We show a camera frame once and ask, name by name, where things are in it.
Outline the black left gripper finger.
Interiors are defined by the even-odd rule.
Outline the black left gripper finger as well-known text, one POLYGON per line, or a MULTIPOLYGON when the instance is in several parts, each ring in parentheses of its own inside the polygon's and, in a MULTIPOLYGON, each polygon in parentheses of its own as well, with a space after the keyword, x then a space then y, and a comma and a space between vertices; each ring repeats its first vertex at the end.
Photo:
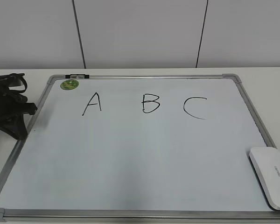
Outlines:
POLYGON ((34 115, 37 111, 35 103, 20 103, 18 104, 18 111, 21 114, 34 115))
POLYGON ((16 140, 24 140, 28 132, 24 123, 23 114, 0 119, 0 131, 5 132, 16 140))

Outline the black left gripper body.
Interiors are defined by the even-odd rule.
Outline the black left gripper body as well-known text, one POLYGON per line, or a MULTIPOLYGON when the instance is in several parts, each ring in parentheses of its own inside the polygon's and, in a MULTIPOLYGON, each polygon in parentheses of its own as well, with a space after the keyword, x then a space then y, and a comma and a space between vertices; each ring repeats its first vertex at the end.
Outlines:
POLYGON ((25 112, 28 99, 22 93, 27 88, 23 73, 0 76, 0 120, 25 112))

